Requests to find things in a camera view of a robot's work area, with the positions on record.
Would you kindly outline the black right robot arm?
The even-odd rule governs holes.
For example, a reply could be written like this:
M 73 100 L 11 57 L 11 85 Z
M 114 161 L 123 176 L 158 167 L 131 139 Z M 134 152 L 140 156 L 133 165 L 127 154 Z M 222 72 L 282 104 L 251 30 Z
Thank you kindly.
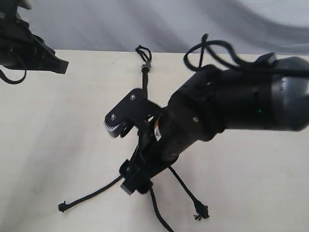
M 224 130 L 301 131 L 309 125 L 309 78 L 246 74 L 210 65 L 195 73 L 139 134 L 120 167 L 128 194 L 146 193 L 151 179 L 196 141 Z

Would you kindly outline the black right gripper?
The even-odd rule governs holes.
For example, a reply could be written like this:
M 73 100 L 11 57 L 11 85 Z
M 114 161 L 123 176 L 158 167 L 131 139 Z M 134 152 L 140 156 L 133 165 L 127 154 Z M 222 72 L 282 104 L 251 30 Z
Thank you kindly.
M 200 138 L 200 119 L 190 114 L 160 113 L 150 122 L 134 116 L 133 123 L 139 129 L 138 147 L 130 161 L 120 166 L 119 174 L 124 179 L 121 188 L 128 195 L 135 190 L 146 194 L 153 186 L 151 179 Z

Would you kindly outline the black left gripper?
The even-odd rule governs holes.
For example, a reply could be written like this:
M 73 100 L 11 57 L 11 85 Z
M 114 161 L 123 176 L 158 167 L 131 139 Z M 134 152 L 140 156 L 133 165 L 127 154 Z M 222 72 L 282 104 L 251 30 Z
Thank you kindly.
M 69 62 L 56 56 L 55 50 L 40 44 L 29 23 L 22 20 L 17 9 L 0 8 L 0 64 L 21 70 L 20 58 L 27 69 L 65 74 Z

